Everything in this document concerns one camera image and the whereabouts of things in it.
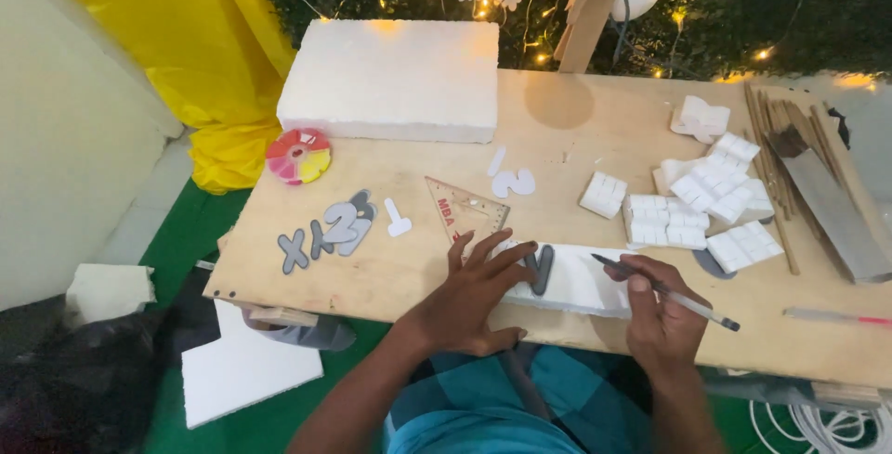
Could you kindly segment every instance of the green hedge backdrop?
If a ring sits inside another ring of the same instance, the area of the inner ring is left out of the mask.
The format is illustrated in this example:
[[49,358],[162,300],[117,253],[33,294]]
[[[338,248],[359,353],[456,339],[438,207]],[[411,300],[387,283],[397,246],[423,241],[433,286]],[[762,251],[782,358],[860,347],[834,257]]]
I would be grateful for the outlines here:
[[[271,0],[296,49],[318,18],[301,0]],[[473,20],[472,3],[458,0],[306,0],[327,16],[351,19]],[[485,19],[501,24],[498,65],[557,69],[550,57],[565,27],[566,0],[522,0]],[[680,24],[673,14],[683,13]],[[877,74],[892,71],[892,8],[888,0],[659,0],[630,23],[619,61],[617,32],[601,36],[589,72],[706,80],[734,72],[813,74],[827,69]],[[525,49],[527,43],[538,43]],[[757,60],[760,49],[773,48]]]

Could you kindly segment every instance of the right hand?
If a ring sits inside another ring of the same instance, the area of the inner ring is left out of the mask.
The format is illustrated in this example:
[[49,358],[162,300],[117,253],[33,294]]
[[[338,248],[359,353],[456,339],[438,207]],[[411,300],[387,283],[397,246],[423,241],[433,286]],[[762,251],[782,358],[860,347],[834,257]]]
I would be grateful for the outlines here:
[[[694,357],[708,321],[662,296],[657,303],[650,282],[659,280],[669,290],[684,294],[708,308],[712,305],[688,288],[674,266],[632,254],[621,255],[620,262],[640,272],[628,278],[631,323],[626,342],[631,356],[644,369],[654,388],[672,387],[677,380],[696,375]],[[604,266],[604,271],[616,282],[626,279],[609,266]]]

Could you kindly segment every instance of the left hand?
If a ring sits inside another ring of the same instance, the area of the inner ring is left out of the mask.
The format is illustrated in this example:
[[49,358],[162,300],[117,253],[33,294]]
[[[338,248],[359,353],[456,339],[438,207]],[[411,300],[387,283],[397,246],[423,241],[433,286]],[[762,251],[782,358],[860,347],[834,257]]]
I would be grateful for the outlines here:
[[535,282],[535,272],[517,262],[539,246],[536,242],[520,243],[487,260],[511,232],[510,228],[503,229],[477,243],[465,264],[461,256],[474,231],[460,236],[449,250],[446,281],[397,320],[389,335],[400,338],[403,345],[423,357],[437,351],[485,357],[512,348],[526,331],[510,327],[492,332],[486,320],[505,292],[518,282]]

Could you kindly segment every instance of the fingernail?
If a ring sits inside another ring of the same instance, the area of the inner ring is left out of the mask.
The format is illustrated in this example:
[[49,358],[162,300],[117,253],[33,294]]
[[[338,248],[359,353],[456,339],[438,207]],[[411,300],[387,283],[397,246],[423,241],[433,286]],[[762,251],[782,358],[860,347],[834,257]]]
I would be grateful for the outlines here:
[[644,278],[629,278],[629,286],[636,292],[646,292],[650,290],[650,285],[648,285],[648,281]]

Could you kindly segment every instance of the teal shirt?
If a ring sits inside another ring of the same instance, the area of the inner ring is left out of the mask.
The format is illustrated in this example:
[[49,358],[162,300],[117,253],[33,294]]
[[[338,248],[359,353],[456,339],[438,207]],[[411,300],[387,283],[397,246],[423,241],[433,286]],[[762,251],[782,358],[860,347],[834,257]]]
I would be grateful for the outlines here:
[[388,454],[473,452],[582,453],[557,426],[535,415],[504,407],[442,410],[419,415],[390,438]]

